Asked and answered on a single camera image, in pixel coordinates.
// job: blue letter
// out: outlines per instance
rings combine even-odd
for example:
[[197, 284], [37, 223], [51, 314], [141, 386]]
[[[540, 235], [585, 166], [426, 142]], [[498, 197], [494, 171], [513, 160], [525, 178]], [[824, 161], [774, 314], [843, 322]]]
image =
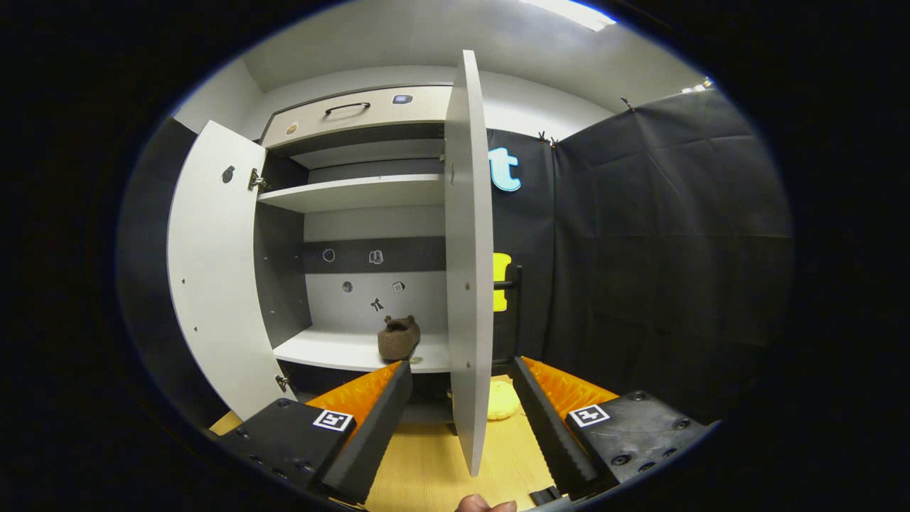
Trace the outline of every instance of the blue letter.
[[509, 155], [506, 148], [496, 148], [490, 150], [490, 175], [493, 178], [493, 185], [500, 190], [514, 192], [521, 186], [521, 180], [513, 178], [509, 166], [517, 166], [518, 159]]

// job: hand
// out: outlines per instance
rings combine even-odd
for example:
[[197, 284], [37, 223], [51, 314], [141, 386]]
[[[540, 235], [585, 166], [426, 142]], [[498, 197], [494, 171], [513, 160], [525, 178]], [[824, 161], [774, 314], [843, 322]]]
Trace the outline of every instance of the hand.
[[480, 497], [479, 494], [472, 494], [461, 499], [458, 504], [458, 510], [455, 512], [518, 512], [518, 505], [513, 500], [490, 508], [487, 501]]

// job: open cabinet door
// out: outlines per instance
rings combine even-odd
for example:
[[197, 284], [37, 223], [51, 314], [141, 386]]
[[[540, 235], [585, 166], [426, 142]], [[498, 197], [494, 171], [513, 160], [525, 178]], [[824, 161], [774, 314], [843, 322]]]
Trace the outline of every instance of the open cabinet door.
[[464, 50], [445, 123], [446, 285], [455, 427], [480, 472], [493, 354], [493, 214], [487, 129], [474, 52]]
[[214, 121], [180, 170], [167, 222], [167, 279], [190, 352], [216, 393], [246, 421], [282, 396], [284, 377], [262, 321], [253, 216], [266, 150]]

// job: door hinge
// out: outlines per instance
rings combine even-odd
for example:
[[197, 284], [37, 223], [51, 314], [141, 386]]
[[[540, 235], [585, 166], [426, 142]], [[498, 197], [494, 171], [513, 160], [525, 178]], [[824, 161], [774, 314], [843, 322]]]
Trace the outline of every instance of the door hinge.
[[247, 190], [253, 190], [253, 187], [256, 187], [257, 185], [259, 185], [258, 193], [262, 193], [263, 189], [271, 188], [268, 185], [268, 183], [266, 182], [266, 179], [260, 178], [259, 173], [256, 171], [255, 168], [253, 168], [253, 170], [249, 173], [249, 185], [247, 186]]
[[288, 380], [287, 377], [282, 377], [281, 375], [275, 375], [275, 382], [278, 383], [278, 387], [281, 388], [281, 391], [288, 390], [288, 384], [290, 384], [290, 381]]

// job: ceiling light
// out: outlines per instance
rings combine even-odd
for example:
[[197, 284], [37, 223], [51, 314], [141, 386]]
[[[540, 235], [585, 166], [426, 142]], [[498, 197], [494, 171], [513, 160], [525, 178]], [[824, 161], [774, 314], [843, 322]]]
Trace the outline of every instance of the ceiling light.
[[607, 25], [616, 23], [587, 5], [578, 4], [570, 0], [519, 0], [519, 2], [536, 5], [541, 9], [546, 9], [551, 13], [570, 19], [579, 25], [586, 26], [594, 32], [601, 30]]

